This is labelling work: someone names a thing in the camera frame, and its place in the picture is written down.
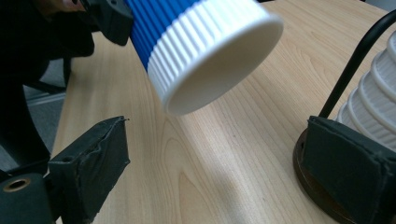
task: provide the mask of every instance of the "paper cup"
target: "paper cup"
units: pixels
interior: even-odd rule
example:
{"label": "paper cup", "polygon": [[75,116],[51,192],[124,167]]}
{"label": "paper cup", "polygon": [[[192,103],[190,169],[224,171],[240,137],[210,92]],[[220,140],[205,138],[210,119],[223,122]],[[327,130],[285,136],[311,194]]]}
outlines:
{"label": "paper cup", "polygon": [[282,20],[253,0],[126,0],[131,39],[163,110],[190,113],[231,89],[271,52]]}

